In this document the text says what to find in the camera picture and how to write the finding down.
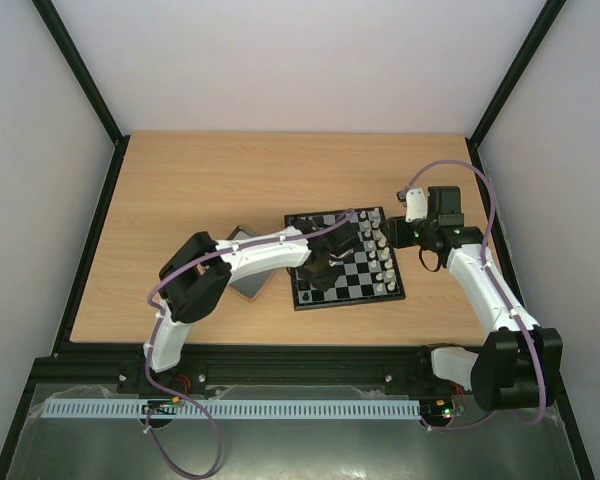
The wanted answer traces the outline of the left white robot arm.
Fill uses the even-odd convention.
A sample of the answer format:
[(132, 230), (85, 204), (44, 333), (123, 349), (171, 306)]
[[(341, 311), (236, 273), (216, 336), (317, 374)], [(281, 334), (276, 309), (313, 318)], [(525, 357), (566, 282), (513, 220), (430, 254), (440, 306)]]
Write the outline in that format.
[(316, 290), (332, 288), (343, 259), (359, 244), (355, 212), (347, 209), (325, 228), (299, 221), (281, 231), (244, 240), (214, 240), (194, 234), (163, 267), (147, 303), (156, 324), (144, 344), (147, 368), (175, 367), (192, 325), (210, 315), (225, 289), (246, 277), (294, 269)]

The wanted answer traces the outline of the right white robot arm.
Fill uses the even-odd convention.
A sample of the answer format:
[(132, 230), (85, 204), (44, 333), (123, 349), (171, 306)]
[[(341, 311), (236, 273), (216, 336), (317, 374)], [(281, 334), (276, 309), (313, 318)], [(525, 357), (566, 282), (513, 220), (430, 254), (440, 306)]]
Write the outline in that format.
[(428, 347), (429, 359), (416, 367), (418, 384), (435, 392), (451, 381), (472, 392), (485, 411), (551, 406), (562, 338), (526, 311), (496, 267), (481, 229), (465, 225), (459, 187), (410, 187), (397, 199), (405, 213), (383, 224), (389, 244), (434, 253), (437, 266), (461, 286), (485, 334), (479, 352), (451, 344)]

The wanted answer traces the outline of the black and silver chessboard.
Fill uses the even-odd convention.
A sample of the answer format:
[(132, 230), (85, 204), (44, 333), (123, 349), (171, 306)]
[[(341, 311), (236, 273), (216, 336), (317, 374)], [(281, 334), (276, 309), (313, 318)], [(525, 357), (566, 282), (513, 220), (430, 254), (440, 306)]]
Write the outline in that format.
[[(356, 248), (354, 253), (342, 260), (336, 261), (343, 265), (343, 274), (338, 278), (333, 288), (326, 292), (321, 292), (310, 286), (309, 290), (301, 291), (298, 289), (298, 283), (303, 280), (299, 278), (297, 270), (292, 269), (290, 271), (291, 291), (296, 311), (404, 300), (406, 298), (406, 291), (401, 279), (398, 261), (393, 247), (388, 242), (385, 247), (390, 250), (387, 260), (393, 261), (393, 268), (388, 271), (383, 268), (387, 260), (382, 260), (380, 253), (385, 248), (378, 248), (380, 239), (377, 240), (374, 236), (374, 231), (378, 229), (372, 228), (372, 222), (375, 220), (372, 218), (371, 212), (375, 208), (379, 208), (379, 220), (383, 223), (386, 220), (386, 216), (381, 206), (363, 207), (356, 210), (357, 217), (351, 221), (351, 224), (357, 227), (361, 245)], [(362, 222), (360, 221), (359, 214), (363, 211), (367, 213), (367, 220)], [(365, 222), (368, 222), (371, 226), (371, 239), (367, 239), (364, 236), (365, 231), (362, 230), (362, 225)], [(369, 241), (375, 242), (374, 250), (368, 250), (367, 243)], [(369, 253), (373, 251), (377, 254), (375, 262), (371, 262), (369, 258)], [(375, 280), (375, 275), (379, 272), (383, 274), (382, 282), (376, 282)], [(308, 302), (304, 302), (302, 299), (305, 292), (308, 292), (311, 296), (311, 300)]]

